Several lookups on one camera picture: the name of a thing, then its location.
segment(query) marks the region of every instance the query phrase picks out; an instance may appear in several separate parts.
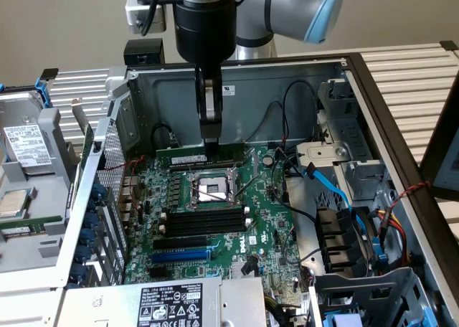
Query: yellow wire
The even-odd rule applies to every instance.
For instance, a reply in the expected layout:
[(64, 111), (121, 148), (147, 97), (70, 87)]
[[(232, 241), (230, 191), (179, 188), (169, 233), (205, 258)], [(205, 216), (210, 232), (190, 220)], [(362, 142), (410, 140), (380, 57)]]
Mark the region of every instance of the yellow wire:
[[(378, 210), (378, 212), (379, 212), (379, 214), (381, 214), (383, 216), (386, 213), (384, 210)], [(390, 217), (394, 220), (395, 223), (397, 223), (402, 228), (402, 224), (400, 223), (398, 218), (395, 217), (393, 212), (391, 212)], [(406, 256), (407, 256), (407, 261), (410, 262), (410, 254), (408, 253), (408, 247), (406, 249)]]

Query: power supply label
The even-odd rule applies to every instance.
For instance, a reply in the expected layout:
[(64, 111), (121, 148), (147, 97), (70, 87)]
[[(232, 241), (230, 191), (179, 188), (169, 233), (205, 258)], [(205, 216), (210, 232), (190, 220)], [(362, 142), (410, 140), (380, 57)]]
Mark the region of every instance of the power supply label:
[(201, 327), (202, 284), (143, 288), (138, 327)]
[(48, 149), (38, 125), (24, 125), (4, 128), (17, 161), (22, 167), (51, 164)]

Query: sticker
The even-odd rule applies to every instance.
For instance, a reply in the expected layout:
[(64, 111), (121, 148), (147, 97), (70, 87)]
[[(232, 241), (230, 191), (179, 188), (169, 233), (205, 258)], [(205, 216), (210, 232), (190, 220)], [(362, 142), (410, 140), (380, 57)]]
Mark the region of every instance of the sticker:
[(194, 155), (194, 156), (181, 156), (171, 158), (172, 164), (195, 164), (196, 162), (207, 162), (207, 156)]
[(48, 149), (38, 125), (14, 126), (4, 128), (4, 130), (14, 155), (22, 167), (51, 164)]
[(236, 95), (235, 85), (224, 85), (223, 86), (223, 96), (235, 96), (235, 95)]
[(30, 233), (30, 228), (29, 227), (18, 227), (18, 228), (3, 229), (1, 233), (4, 235), (28, 234)]
[(137, 326), (202, 326), (202, 284), (143, 288)]

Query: robotic arm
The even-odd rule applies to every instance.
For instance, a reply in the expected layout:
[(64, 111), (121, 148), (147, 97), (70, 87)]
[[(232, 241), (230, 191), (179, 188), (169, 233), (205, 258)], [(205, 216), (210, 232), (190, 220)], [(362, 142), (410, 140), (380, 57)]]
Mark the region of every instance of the robotic arm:
[(126, 14), (131, 31), (144, 36), (165, 30), (164, 6), (173, 4), (177, 50), (196, 68), (201, 135), (206, 152), (214, 153), (222, 133), (221, 63), (233, 54), (242, 60), (272, 57), (274, 33), (325, 41), (342, 1), (128, 0)]

